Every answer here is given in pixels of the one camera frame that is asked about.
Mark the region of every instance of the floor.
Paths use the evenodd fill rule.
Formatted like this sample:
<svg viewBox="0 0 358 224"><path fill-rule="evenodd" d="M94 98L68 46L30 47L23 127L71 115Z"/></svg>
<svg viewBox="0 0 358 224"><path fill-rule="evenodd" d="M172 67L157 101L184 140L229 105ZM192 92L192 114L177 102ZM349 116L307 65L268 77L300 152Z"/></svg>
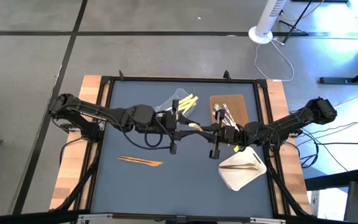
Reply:
<svg viewBox="0 0 358 224"><path fill-rule="evenodd" d="M92 0L77 25L80 32L246 32L257 24L266 2ZM221 77L229 70L236 78L263 78L254 67L257 44L246 36L70 36L81 3L81 0L0 0L0 31L17 31L0 32L0 138L4 139L0 146L0 215L9 213L58 74L64 75L59 92L74 95L78 94L84 75L117 75L119 69L128 75L183 77ZM284 11L294 18L305 6L306 3L288 0ZM358 21L349 6L324 3L298 27L311 32L311 37L292 37L280 47L295 69L293 81L284 83L289 109L296 110L317 96L330 99L333 105L357 96L358 86L317 82L322 76L358 74ZM42 32L19 32L23 30ZM288 28L276 23L272 30L286 32ZM260 46L258 64L271 78L290 76L290 68L271 44ZM315 131L357 121L358 100L338 108L338 113L335 122L307 129ZM63 131L49 127L24 212L48 209L58 173L59 151L66 138ZM358 125L324 142L348 139L358 141ZM358 147L329 149L344 167L358 169ZM312 144L302 145L301 155L307 156L314 150ZM305 177L342 171L321 149L317 163L305 169Z"/></svg>

